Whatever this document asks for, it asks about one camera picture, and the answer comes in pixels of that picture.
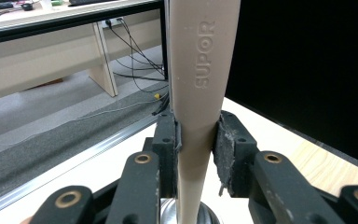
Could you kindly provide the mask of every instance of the black backdrop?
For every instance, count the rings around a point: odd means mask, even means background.
[[[226,96],[358,159],[358,1],[241,1]]]

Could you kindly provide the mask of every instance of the gray carpet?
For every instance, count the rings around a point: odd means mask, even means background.
[[[153,62],[161,62],[160,48],[152,48],[145,53]],[[120,62],[131,65],[129,57],[120,59]],[[118,65],[117,62],[112,64],[116,72],[131,75],[130,69]],[[137,68],[150,67],[142,63],[134,65]],[[134,75],[162,78],[160,73],[153,70],[139,70]],[[15,143],[26,136],[48,130],[14,147],[0,147],[0,197],[145,118],[158,108],[160,102],[137,105],[122,111],[65,123],[68,120],[140,102],[150,102],[155,100],[156,92],[164,94],[168,91],[167,88],[153,92],[139,91],[132,78],[115,79],[119,95],[114,98],[92,82],[87,74],[80,73],[66,77],[63,83],[43,87],[48,88],[46,92],[32,89],[0,100],[0,142]],[[137,79],[136,82],[146,91],[167,85],[166,82],[141,79]],[[16,104],[9,106],[6,105],[7,102]]]
[[[158,83],[147,90],[166,85]],[[141,91],[91,114],[154,100]],[[69,122],[0,152],[0,196],[154,112],[159,102]]]

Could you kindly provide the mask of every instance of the wooden desk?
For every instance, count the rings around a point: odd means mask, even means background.
[[[309,182],[338,196],[342,186],[358,184],[358,167],[325,151],[283,127],[225,99],[223,109],[235,114],[252,134],[260,150],[277,151],[288,157]],[[143,148],[146,137],[154,135],[155,125],[137,133],[119,145],[85,161],[49,181],[26,197],[0,211],[0,223],[10,218],[20,223],[31,216],[55,190],[81,185],[93,192],[120,178],[126,159]],[[252,223],[247,199],[231,199],[226,192],[218,196],[220,181],[213,157],[210,159],[201,200],[226,224]]]
[[[141,49],[160,44],[165,49],[162,1],[68,5],[65,2],[53,10],[44,10],[36,3],[32,11],[0,16],[0,97],[86,69],[106,92],[117,95],[109,63],[130,54],[130,50],[115,36],[105,39],[100,23],[105,19],[126,16],[124,20],[128,20],[131,35],[140,42]],[[128,37],[122,27],[117,32]]]

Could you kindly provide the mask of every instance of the floor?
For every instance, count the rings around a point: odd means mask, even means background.
[[[156,64],[162,62],[161,46],[147,49],[144,51],[144,54],[149,58],[149,60],[153,61]],[[134,55],[134,58],[140,62],[145,61],[140,55]],[[123,57],[121,59],[118,59],[117,61],[112,61],[112,66],[115,73],[123,75],[132,75],[132,71],[129,68],[124,67],[119,63],[131,67],[130,57]],[[134,68],[146,69],[134,71],[134,75],[136,76],[157,79],[163,78],[160,72],[156,70],[147,69],[150,68],[150,65],[138,63],[135,61]],[[104,110],[105,108],[113,105],[116,106],[115,108],[121,108],[126,105],[126,101],[129,101],[128,104],[156,101],[154,93],[143,92],[140,91],[139,88],[150,89],[152,86],[159,84],[161,84],[160,86],[163,87],[166,86],[165,82],[144,79],[136,79],[135,85],[135,82],[132,78],[118,76],[115,76],[115,81],[117,83],[118,88],[118,96],[116,97],[111,97],[110,95],[108,95],[94,81],[92,81],[91,78],[89,78],[86,71],[81,71],[76,74],[72,74],[71,76],[65,77],[63,79],[63,82],[61,83],[17,92],[6,97],[0,98],[0,159],[3,157],[3,155],[8,154],[7,152],[9,152],[11,148],[18,150],[19,145],[25,143],[26,140],[39,137],[43,135],[43,133],[48,133],[51,130],[59,130],[58,128],[61,127],[63,124],[68,123],[68,121],[79,119],[81,117],[84,117],[85,115],[96,111],[98,111],[98,113],[101,113],[103,112],[101,110]],[[167,92],[167,88],[162,88],[160,92],[161,94]],[[143,107],[139,107],[136,110],[139,110],[139,113],[141,113]],[[131,115],[127,117],[124,116],[124,118],[140,119],[141,116],[135,117]],[[129,120],[128,123],[135,122],[136,119]],[[34,143],[34,148],[38,147],[38,144],[42,143]],[[22,176],[24,175],[23,173],[17,174],[17,171],[14,171],[16,174],[12,174],[13,172],[10,170],[8,163],[10,163],[10,161],[16,161],[13,159],[5,158],[7,162],[3,163],[2,160],[0,160],[0,175],[13,175],[7,177],[2,176],[2,178],[12,178],[14,180],[10,180],[8,182],[19,182],[12,183],[13,187],[10,186],[11,188],[16,188],[18,185],[25,183],[26,181],[21,182]],[[38,169],[40,173],[46,172],[48,167],[42,167],[42,164],[35,165],[35,169]],[[10,190],[11,189],[8,189],[7,186],[0,186],[1,195],[3,193],[9,192]]]
[[[162,61],[160,46],[145,50],[145,54],[153,62]],[[134,57],[142,61],[139,55]],[[131,66],[130,57],[117,61]],[[112,61],[115,72],[131,75],[131,70],[117,61]],[[150,65],[135,61],[134,67],[143,69],[150,68]],[[160,73],[154,70],[138,70],[135,75],[162,78]],[[62,83],[0,98],[0,152],[29,136],[87,115],[138,91],[132,78],[115,76],[115,81],[119,95],[113,98],[92,81],[86,71],[64,77]],[[136,83],[141,88],[146,88],[157,82],[137,79]]]
[[[152,137],[156,125],[137,133],[116,147],[106,150],[104,153],[93,157],[78,165],[75,169],[59,176],[43,187],[30,193],[23,199],[13,203],[0,212],[0,222],[10,216],[14,223],[19,223],[34,214],[40,204],[55,190],[78,185],[96,191],[120,177],[126,159],[134,152],[142,149],[146,137]],[[218,196],[220,182],[213,157],[210,159],[208,174],[205,180],[205,188],[202,201],[205,202],[224,223],[244,223],[251,220],[247,208],[246,199],[231,199],[227,193]]]

